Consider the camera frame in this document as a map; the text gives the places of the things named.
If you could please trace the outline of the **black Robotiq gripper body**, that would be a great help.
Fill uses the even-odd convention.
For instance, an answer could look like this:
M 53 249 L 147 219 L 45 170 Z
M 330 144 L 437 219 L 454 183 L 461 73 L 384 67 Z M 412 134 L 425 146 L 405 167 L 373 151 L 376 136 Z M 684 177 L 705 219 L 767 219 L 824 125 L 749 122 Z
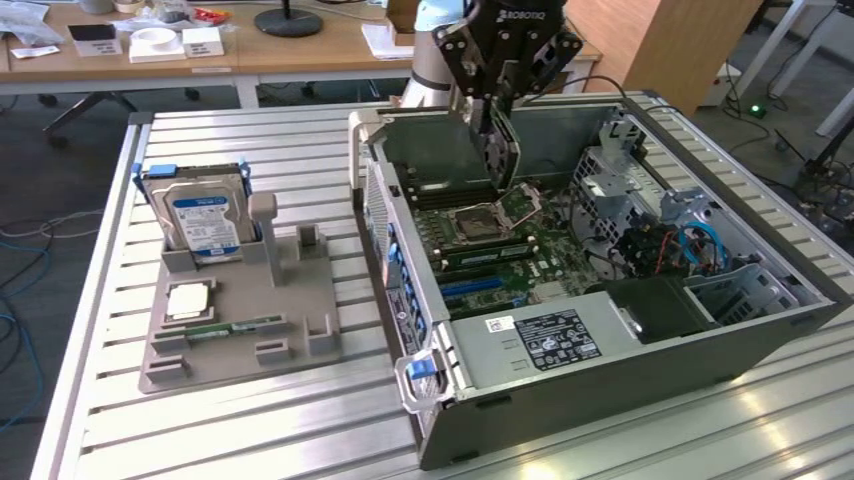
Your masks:
M 516 66 L 520 32 L 556 33 L 565 29 L 561 1 L 476 1 L 465 21 L 492 21 L 497 28 L 488 52 L 486 80 L 494 85 L 493 97 L 516 98 Z

